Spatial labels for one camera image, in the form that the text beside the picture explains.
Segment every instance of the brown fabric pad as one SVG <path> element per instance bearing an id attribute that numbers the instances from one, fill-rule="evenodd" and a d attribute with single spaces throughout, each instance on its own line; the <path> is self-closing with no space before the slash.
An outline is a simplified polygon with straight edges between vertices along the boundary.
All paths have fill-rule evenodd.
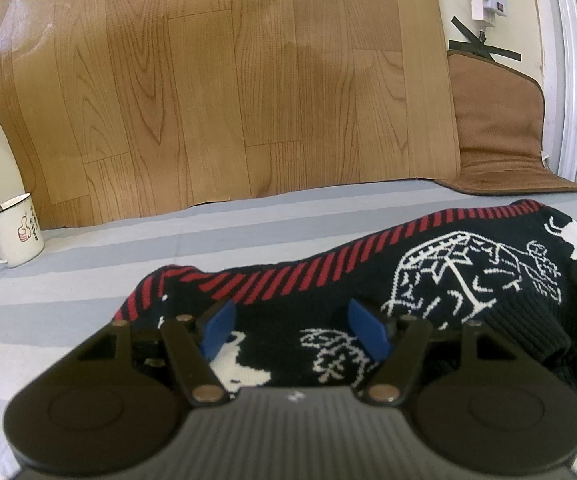
<path id="1" fill-rule="evenodd" d="M 438 184 L 468 194 L 577 191 L 542 163 L 543 93 L 537 81 L 463 52 L 448 53 L 460 176 Z"/>

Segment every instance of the blue and white striped fabric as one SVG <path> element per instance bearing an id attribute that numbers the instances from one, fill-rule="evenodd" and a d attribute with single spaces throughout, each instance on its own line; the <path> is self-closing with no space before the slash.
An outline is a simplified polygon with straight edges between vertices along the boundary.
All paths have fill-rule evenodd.
<path id="1" fill-rule="evenodd" d="M 577 220 L 577 194 L 529 197 Z M 410 180 L 45 232 L 46 248 L 35 260 L 17 269 L 0 267 L 0 480 L 18 469 L 1 430 L 6 402 L 106 324 L 156 267 L 188 264 L 214 271 L 295 260 L 443 208 L 505 205 L 519 198 L 469 196 Z"/>

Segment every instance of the mug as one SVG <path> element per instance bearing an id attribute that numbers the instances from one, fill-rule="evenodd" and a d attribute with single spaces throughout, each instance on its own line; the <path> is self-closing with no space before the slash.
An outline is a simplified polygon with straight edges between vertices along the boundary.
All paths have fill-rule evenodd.
<path id="1" fill-rule="evenodd" d="M 44 248 L 40 223 L 30 193 L 2 203 L 0 211 L 0 264 L 17 267 L 32 260 Z"/>

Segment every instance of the wood-patterned board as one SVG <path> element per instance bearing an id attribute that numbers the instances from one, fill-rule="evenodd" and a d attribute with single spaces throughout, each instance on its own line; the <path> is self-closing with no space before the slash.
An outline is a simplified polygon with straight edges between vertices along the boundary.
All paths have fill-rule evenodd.
<path id="1" fill-rule="evenodd" d="M 437 0 L 0 0 L 0 123 L 43 228 L 459 171 Z"/>

